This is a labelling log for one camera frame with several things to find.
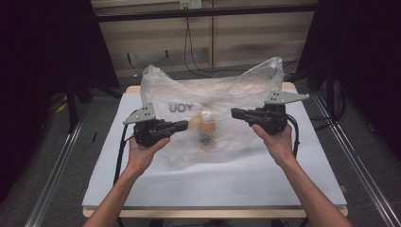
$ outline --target black cable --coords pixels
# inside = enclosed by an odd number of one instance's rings
[[[133,137],[134,137],[134,135],[130,136],[128,139],[125,140],[125,142],[127,143],[127,141],[129,141]]]
[[[297,70],[297,72],[293,76],[291,76],[289,78],[285,78],[285,82],[292,82],[293,83],[298,79],[304,79],[304,78],[308,77],[321,64],[322,64],[322,62],[318,61],[318,62],[313,63],[312,65],[310,65],[306,69],[303,69],[301,71]]]
[[[284,62],[284,63],[283,63],[283,69],[286,68],[287,66],[291,65],[292,63],[299,62],[299,61],[297,61],[297,60],[299,60],[300,58],[301,58],[301,57],[298,57],[298,58],[296,58],[296,59],[294,59],[294,60],[292,60],[292,61],[286,61],[286,62]]]
[[[335,123],[338,123],[340,119],[344,116],[345,110],[346,110],[346,100],[345,100],[345,94],[343,88],[340,88],[340,93],[338,96],[338,108],[337,111],[339,113],[336,113],[336,116],[316,116],[316,117],[310,117],[310,120],[330,120],[327,124],[320,125],[315,128],[315,131],[319,131],[321,129],[324,129],[329,126],[333,126]]]
[[[118,151],[117,164],[115,166],[113,184],[115,184],[117,182],[118,178],[120,178],[121,162],[123,160],[124,147],[127,144],[127,141],[124,140],[126,132],[127,132],[127,128],[128,128],[128,125],[125,125],[124,130],[123,130],[123,135],[121,136],[120,150]]]
[[[183,52],[183,59],[184,59],[184,64],[186,66],[186,68],[193,73],[196,76],[201,76],[201,77],[206,77],[206,78],[210,78],[208,76],[205,75],[201,75],[201,74],[196,74],[194,73],[191,69],[189,69],[188,65],[186,64],[186,40],[189,36],[189,44],[190,44],[190,50],[191,50],[191,58],[192,58],[192,62],[194,62],[195,67],[204,72],[204,73],[216,73],[216,72],[246,72],[247,70],[245,69],[215,69],[215,70],[204,70],[198,67],[197,63],[195,62],[195,58],[194,58],[194,51],[193,51],[193,45],[192,45],[192,36],[191,36],[191,28],[189,27],[189,20],[188,18],[186,18],[186,32],[185,32],[185,48],[184,48],[184,52]]]
[[[188,18],[186,18],[185,45],[184,45],[184,48],[183,48],[183,63],[185,64],[185,67],[188,69],[188,71],[191,72],[193,75],[210,79],[211,77],[209,77],[209,76],[206,76],[206,75],[203,75],[203,74],[197,74],[197,73],[193,72],[193,71],[188,67],[188,64],[186,64],[186,40],[187,40],[187,38],[188,38],[188,33],[189,33],[189,41],[190,41],[190,44],[191,44],[191,54],[192,54],[192,56],[193,56],[193,53],[192,53],[192,41],[191,41],[191,35],[190,35],[191,33],[190,33],[190,30],[189,30]]]
[[[298,152],[298,146],[300,144],[300,132],[298,128],[298,123],[295,120],[295,118],[289,114],[287,114],[288,121],[291,122],[292,126],[294,127],[295,130],[295,141],[294,141],[294,148],[292,153],[294,154],[294,157],[297,157],[297,152]]]

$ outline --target white paper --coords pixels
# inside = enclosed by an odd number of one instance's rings
[[[98,206],[113,185],[115,163],[123,131],[122,122],[142,106],[139,94],[124,94],[110,132],[97,160],[83,206]],[[297,159],[321,191],[336,205],[346,204],[302,102],[287,105],[300,129]],[[243,130],[254,134],[244,121]],[[127,136],[132,134],[129,127]],[[256,207],[301,205],[282,169],[272,160],[262,140],[254,134],[245,148],[230,150],[237,156],[216,163],[179,167],[156,154],[152,164],[132,188],[126,207]],[[121,169],[128,159],[128,145]]]

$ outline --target forearm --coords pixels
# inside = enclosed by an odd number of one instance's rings
[[[283,167],[313,226],[352,226],[293,159]]]
[[[114,226],[120,211],[138,179],[135,171],[124,170],[112,190],[86,221],[84,226]]]

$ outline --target clear plastic bag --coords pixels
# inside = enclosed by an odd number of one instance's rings
[[[237,77],[173,80],[151,65],[141,83],[143,102],[152,102],[158,119],[189,121],[187,131],[171,137],[160,153],[177,165],[220,162],[235,158],[254,134],[243,132],[245,122],[231,117],[232,108],[254,109],[264,105],[271,89],[281,90],[281,58],[271,58]]]

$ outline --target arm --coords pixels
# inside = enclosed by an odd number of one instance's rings
[[[292,155],[291,126],[279,134],[269,135],[260,126],[254,132],[263,139],[275,163],[286,174],[313,226],[352,226],[339,209],[309,179]]]
[[[169,141],[169,138],[164,138],[154,146],[144,148],[136,144],[135,138],[132,137],[127,167],[84,226],[114,226],[133,184],[150,166],[154,154]]]

